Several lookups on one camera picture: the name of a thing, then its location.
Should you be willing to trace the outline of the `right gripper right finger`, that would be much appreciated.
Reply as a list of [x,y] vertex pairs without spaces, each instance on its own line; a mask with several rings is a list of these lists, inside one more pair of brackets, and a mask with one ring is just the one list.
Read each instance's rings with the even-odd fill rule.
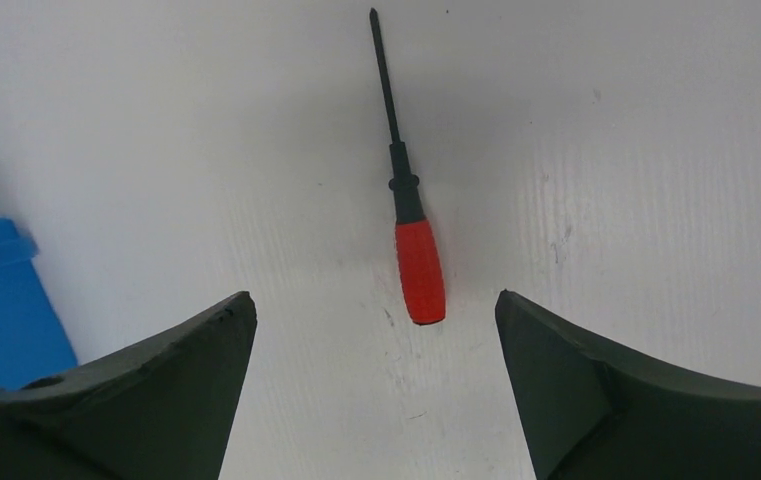
[[761,479],[761,387],[678,367],[512,291],[495,320],[540,479]]

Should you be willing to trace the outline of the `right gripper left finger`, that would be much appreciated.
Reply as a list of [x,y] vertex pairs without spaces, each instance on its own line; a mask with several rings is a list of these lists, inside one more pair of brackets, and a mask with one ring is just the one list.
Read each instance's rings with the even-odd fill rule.
[[215,479],[245,380],[255,303],[189,320],[17,390],[0,389],[0,479]]

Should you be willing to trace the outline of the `red handled screwdriver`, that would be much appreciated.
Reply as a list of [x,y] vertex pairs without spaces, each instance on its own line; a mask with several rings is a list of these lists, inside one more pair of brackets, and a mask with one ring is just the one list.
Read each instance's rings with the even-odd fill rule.
[[419,177],[413,173],[402,140],[378,11],[369,10],[369,24],[390,133],[392,177],[388,186],[395,209],[395,250],[404,303],[410,319],[421,326],[445,319],[446,292],[435,236],[423,208]]

